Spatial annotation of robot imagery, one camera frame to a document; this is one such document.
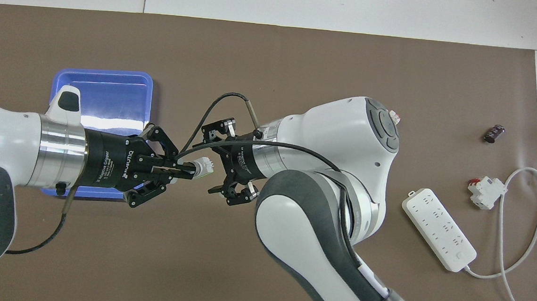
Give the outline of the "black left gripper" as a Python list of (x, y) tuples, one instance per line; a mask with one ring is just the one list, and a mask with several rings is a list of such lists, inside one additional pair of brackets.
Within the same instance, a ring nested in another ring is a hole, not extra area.
[[(124, 202), (131, 208), (161, 195), (175, 179), (191, 180), (195, 174), (195, 165), (179, 163), (176, 146), (162, 128), (153, 123), (147, 124), (140, 134), (144, 139), (87, 128), (84, 133), (88, 154), (79, 185), (122, 191)], [(156, 154), (146, 140), (159, 143), (164, 154)], [(152, 170), (152, 166), (161, 168)]]

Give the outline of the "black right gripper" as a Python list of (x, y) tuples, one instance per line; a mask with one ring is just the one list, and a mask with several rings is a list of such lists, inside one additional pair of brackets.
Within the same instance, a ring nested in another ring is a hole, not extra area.
[[(228, 118), (203, 125), (201, 145), (219, 141), (232, 141), (235, 133), (235, 118)], [(220, 194), (228, 206), (248, 204), (259, 197), (259, 189), (254, 186), (254, 180), (261, 178), (261, 171), (255, 161), (252, 145), (235, 144), (230, 150), (231, 164), (235, 172), (235, 180), (225, 178), (222, 185), (207, 190), (209, 194)]]

